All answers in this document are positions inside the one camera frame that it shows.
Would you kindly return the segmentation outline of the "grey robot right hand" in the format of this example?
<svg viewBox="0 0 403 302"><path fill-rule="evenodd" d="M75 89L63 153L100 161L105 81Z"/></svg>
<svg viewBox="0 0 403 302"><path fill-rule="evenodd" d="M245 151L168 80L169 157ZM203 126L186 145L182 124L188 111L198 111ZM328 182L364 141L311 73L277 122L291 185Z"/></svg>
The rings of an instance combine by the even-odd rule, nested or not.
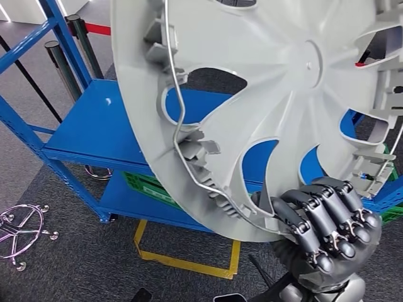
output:
<svg viewBox="0 0 403 302"><path fill-rule="evenodd" d="M349 181L319 177L272 197L275 218L287 227L274 253L300 284L325 292L346 282L380 243L382 221L365 208Z"/></svg>

